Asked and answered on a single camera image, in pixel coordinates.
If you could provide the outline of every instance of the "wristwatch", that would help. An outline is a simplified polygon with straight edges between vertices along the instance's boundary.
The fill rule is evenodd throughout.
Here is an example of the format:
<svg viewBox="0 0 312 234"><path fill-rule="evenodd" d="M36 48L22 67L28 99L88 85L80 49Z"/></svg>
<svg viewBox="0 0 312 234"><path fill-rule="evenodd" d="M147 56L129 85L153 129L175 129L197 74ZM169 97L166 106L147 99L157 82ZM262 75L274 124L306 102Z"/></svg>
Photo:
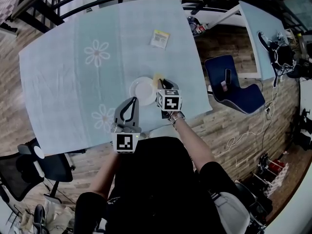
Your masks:
<svg viewBox="0 0 312 234"><path fill-rule="evenodd" d="M174 112L170 117L169 117L169 121L171 122L171 124L174 126L176 121L180 118L185 119L185 116L182 112Z"/></svg>

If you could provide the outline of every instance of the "flower pattern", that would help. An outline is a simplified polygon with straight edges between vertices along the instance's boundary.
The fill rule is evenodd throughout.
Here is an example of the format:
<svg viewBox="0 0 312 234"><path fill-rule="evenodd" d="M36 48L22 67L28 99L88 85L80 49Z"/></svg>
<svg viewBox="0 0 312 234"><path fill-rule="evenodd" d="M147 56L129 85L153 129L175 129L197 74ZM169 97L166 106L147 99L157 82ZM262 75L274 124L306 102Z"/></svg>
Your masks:
<svg viewBox="0 0 312 234"><path fill-rule="evenodd" d="M89 56L86 58L86 64L89 65L90 63L94 62L94 65L98 68L102 65L102 59L108 60L111 55L104 50L106 50L109 46L108 42L104 42L99 44L98 40L94 40L92 47L86 47L84 52Z"/></svg>
<svg viewBox="0 0 312 234"><path fill-rule="evenodd" d="M92 118L97 119L97 122L94 124L94 128L103 128L106 133L110 133L112 123L114 122L115 108L110 108L107 111L106 106L104 104L101 104L98 107L98 111L99 112L93 112L91 114Z"/></svg>

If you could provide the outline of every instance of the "light blue tablecloth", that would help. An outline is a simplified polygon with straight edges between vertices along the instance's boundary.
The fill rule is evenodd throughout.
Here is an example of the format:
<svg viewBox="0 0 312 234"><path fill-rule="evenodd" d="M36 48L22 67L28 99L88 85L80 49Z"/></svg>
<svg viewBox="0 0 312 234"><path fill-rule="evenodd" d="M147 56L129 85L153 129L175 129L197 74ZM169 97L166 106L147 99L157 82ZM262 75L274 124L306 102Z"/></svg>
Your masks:
<svg viewBox="0 0 312 234"><path fill-rule="evenodd" d="M288 43L286 31L280 19L272 16L264 10L252 6L246 2L239 1L240 12L246 19L246 27L253 46L253 53L257 67L260 67L261 79L267 80L275 77L274 70L271 66L271 59L268 51L264 49L259 41L258 33L261 31L264 35L273 40L277 40L277 34L282 33Z"/></svg>
<svg viewBox="0 0 312 234"><path fill-rule="evenodd" d="M153 31L170 33L166 49ZM132 81L155 73L182 91L187 118L211 110L192 32L179 0L137 0L87 13L47 32L20 54L27 112L46 154L111 140L115 108ZM140 107L143 131L168 124L156 104Z"/></svg>

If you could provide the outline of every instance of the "person's arm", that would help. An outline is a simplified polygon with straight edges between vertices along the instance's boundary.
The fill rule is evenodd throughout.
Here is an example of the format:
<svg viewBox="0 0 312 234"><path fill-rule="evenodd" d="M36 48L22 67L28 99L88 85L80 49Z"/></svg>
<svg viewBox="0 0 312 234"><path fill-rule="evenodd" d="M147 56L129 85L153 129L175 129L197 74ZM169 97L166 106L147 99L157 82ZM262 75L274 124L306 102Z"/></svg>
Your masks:
<svg viewBox="0 0 312 234"><path fill-rule="evenodd" d="M111 152L91 182L89 191L99 194L107 200L118 165L119 154Z"/></svg>
<svg viewBox="0 0 312 234"><path fill-rule="evenodd" d="M175 128L180 134L182 143L191 156L198 172L208 162L215 161L208 145L190 128L183 118L175 122Z"/></svg>

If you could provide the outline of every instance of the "white plate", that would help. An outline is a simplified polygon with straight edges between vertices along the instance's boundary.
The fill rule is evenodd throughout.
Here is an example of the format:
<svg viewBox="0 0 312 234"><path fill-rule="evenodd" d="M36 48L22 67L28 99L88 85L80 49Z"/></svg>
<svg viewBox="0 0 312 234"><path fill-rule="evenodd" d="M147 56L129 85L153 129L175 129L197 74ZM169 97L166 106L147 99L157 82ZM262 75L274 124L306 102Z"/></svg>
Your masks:
<svg viewBox="0 0 312 234"><path fill-rule="evenodd" d="M156 99L157 89L153 86L153 80L148 77L135 79L129 89L130 97L137 97L140 106L152 104Z"/></svg>

